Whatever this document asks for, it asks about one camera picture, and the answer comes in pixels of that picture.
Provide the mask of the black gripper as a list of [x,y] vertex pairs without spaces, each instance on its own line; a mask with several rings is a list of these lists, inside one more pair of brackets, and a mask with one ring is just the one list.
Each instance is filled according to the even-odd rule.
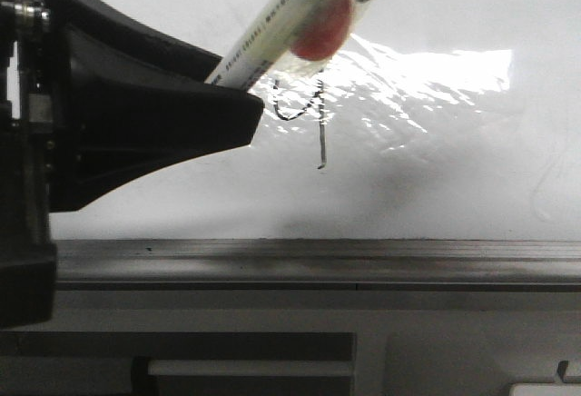
[[52,317],[52,212],[191,159],[248,145],[260,98],[206,83],[219,57],[101,0],[1,0],[1,325]]

